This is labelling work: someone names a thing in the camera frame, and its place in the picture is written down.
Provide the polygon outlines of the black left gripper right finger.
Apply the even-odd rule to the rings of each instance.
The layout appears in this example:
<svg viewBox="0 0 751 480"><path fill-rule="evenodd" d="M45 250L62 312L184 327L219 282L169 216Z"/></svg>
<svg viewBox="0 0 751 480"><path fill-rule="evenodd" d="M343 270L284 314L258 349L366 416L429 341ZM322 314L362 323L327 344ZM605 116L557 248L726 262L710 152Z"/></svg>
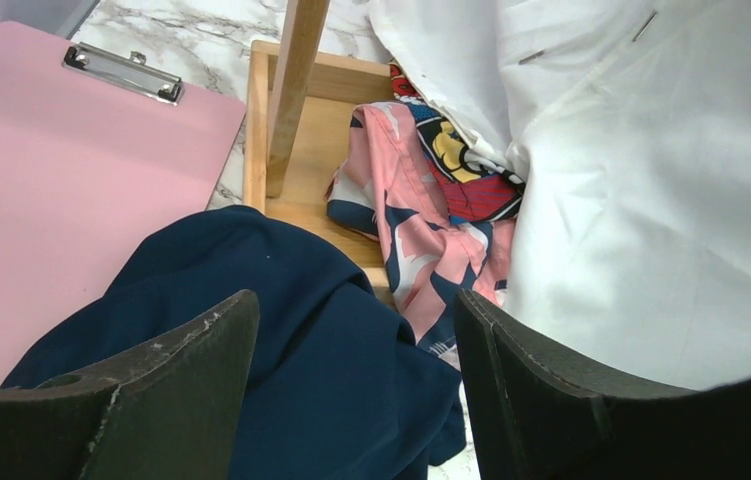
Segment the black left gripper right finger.
<svg viewBox="0 0 751 480"><path fill-rule="evenodd" d="M751 479L751 378L706 391L604 365L480 294L454 326L485 479Z"/></svg>

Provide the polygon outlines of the pink navy patterned shorts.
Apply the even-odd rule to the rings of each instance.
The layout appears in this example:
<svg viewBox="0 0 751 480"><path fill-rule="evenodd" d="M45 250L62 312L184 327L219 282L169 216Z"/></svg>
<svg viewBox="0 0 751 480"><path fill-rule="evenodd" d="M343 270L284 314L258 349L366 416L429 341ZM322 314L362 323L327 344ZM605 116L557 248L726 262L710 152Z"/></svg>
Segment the pink navy patterned shorts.
<svg viewBox="0 0 751 480"><path fill-rule="evenodd" d="M378 243L389 292L418 347L458 366L454 299L471 289L503 304L514 221L450 223L411 111L398 102L353 111L327 215Z"/></svg>

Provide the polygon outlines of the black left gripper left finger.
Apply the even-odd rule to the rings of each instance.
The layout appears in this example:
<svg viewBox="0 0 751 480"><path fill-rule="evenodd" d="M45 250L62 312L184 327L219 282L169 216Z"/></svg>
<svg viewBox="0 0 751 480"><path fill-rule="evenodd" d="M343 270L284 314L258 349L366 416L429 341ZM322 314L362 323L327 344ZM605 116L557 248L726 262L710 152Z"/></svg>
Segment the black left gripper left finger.
<svg viewBox="0 0 751 480"><path fill-rule="evenodd" d="M223 479L259 324L243 290L120 354L0 390L0 479Z"/></svg>

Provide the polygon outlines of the pink clipboard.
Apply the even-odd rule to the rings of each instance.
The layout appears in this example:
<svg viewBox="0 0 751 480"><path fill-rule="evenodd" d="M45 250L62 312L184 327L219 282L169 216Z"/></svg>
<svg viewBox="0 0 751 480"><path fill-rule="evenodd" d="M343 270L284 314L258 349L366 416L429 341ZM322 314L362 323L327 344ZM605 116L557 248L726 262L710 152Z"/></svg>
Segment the pink clipboard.
<svg viewBox="0 0 751 480"><path fill-rule="evenodd" d="M151 233L204 210L240 100L0 24L0 384Z"/></svg>

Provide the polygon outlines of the wooden clothes rack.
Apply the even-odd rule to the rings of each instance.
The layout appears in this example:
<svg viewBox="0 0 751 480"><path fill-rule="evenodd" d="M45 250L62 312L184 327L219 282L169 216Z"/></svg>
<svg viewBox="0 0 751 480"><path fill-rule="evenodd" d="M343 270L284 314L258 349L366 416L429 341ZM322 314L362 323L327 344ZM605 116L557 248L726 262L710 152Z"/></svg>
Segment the wooden clothes rack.
<svg viewBox="0 0 751 480"><path fill-rule="evenodd" d="M290 1L280 41L251 45L242 201L337 247L392 306L379 244L331 221L324 198L355 107L392 96L388 65L320 52L328 11Z"/></svg>

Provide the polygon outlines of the navy blue shorts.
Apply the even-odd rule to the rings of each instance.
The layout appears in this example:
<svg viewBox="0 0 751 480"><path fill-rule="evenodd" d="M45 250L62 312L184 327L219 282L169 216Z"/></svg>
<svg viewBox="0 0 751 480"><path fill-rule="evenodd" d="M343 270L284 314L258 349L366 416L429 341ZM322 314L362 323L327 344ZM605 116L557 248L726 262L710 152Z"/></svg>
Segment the navy blue shorts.
<svg viewBox="0 0 751 480"><path fill-rule="evenodd" d="M245 206L147 237L103 296L4 380L35 387L165 333L247 289L260 322L232 479L424 479L466 445L459 373L420 349L327 241Z"/></svg>

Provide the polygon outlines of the white shorts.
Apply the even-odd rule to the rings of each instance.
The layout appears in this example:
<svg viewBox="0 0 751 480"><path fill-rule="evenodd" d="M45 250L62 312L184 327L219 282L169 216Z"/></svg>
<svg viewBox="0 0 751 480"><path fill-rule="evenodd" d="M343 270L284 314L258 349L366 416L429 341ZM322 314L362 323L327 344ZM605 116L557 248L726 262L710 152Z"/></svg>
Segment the white shorts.
<svg viewBox="0 0 751 480"><path fill-rule="evenodd" d="M373 1L475 157L526 184L505 309L603 364L751 376L751 1Z"/></svg>

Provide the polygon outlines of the comic print shorts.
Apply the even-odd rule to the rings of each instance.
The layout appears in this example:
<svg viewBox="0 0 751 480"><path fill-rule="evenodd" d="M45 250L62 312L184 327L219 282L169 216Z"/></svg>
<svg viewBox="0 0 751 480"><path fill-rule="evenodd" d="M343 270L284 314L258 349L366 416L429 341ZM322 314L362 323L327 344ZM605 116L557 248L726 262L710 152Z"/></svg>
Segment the comic print shorts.
<svg viewBox="0 0 751 480"><path fill-rule="evenodd" d="M452 122L430 106L399 63L389 61L393 95L414 119L429 169L445 198L452 224L493 222L517 217L524 180L472 151Z"/></svg>

